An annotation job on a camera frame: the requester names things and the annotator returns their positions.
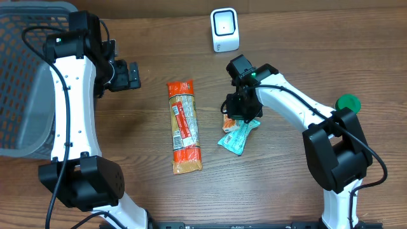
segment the white device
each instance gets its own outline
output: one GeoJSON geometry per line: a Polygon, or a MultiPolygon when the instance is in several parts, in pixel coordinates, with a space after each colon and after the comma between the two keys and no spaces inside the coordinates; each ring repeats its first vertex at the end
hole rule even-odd
{"type": "Polygon", "coordinates": [[[234,51],[239,48],[237,13],[233,8],[212,11],[210,24],[215,52],[234,51]]]}

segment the gray basket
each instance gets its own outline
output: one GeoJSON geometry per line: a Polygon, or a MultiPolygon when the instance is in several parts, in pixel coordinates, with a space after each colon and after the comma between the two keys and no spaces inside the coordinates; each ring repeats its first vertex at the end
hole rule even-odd
{"type": "MultiPolygon", "coordinates": [[[[48,64],[30,51],[21,32],[32,25],[68,28],[65,2],[0,3],[0,155],[49,159],[55,126],[55,95],[48,64]]],[[[53,31],[35,30],[27,39],[42,52],[53,31]]]]}

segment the snack package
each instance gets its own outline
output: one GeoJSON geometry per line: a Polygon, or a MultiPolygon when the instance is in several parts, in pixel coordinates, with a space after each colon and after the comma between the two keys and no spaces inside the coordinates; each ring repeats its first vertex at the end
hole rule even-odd
{"type": "Polygon", "coordinates": [[[225,133],[230,133],[232,131],[238,130],[240,128],[239,122],[228,118],[227,114],[223,115],[223,126],[222,129],[225,133]]]}
{"type": "Polygon", "coordinates": [[[169,92],[174,174],[202,170],[197,109],[192,80],[167,83],[169,92]]]}
{"type": "Polygon", "coordinates": [[[260,122],[257,120],[251,120],[248,124],[244,123],[243,120],[237,120],[237,122],[240,128],[226,134],[219,140],[218,144],[240,156],[243,153],[247,136],[252,129],[260,125],[260,122]]]}

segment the teal candy wrapper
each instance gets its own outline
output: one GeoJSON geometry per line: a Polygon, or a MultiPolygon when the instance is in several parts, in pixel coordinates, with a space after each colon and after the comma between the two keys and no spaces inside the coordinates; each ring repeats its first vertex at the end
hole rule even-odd
{"type": "Polygon", "coordinates": [[[227,133],[221,140],[219,140],[219,142],[217,142],[217,144],[240,156],[243,153],[247,136],[249,136],[252,129],[260,125],[260,122],[252,120],[250,123],[246,124],[243,120],[239,120],[238,124],[240,125],[240,129],[227,133]]]}

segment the black bracket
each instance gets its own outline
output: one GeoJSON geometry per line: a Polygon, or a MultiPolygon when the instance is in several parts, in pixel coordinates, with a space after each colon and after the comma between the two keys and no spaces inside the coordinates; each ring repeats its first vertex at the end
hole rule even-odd
{"type": "Polygon", "coordinates": [[[252,87],[260,84],[260,81],[272,74],[278,74],[279,71],[265,64],[259,68],[253,67],[252,64],[240,55],[226,66],[231,77],[231,84],[236,87],[236,93],[226,96],[226,114],[234,120],[243,120],[249,123],[255,117],[262,117],[263,105],[257,98],[255,90],[246,90],[246,87],[252,87]]]}
{"type": "Polygon", "coordinates": [[[88,57],[96,67],[94,95],[102,97],[105,89],[118,92],[141,87],[137,64],[130,64],[130,73],[124,60],[114,60],[116,41],[102,42],[100,20],[87,11],[69,14],[69,31],[46,37],[43,47],[49,62],[57,58],[76,56],[88,57]]]}
{"type": "MultiPolygon", "coordinates": [[[[330,119],[368,144],[356,114],[349,108],[332,112],[330,119]]],[[[369,152],[353,139],[331,128],[328,121],[311,124],[303,132],[303,140],[308,169],[317,183],[327,191],[342,192],[352,181],[364,178],[367,168],[373,162],[369,152]],[[342,136],[342,141],[332,146],[328,137],[331,134],[342,136]]]]}
{"type": "MultiPolygon", "coordinates": [[[[77,207],[81,211],[118,205],[125,191],[120,166],[100,156],[86,156],[86,153],[81,158],[66,162],[57,198],[66,207],[77,207]]],[[[39,180],[50,192],[54,191],[61,167],[62,162],[38,167],[39,180]]]]}

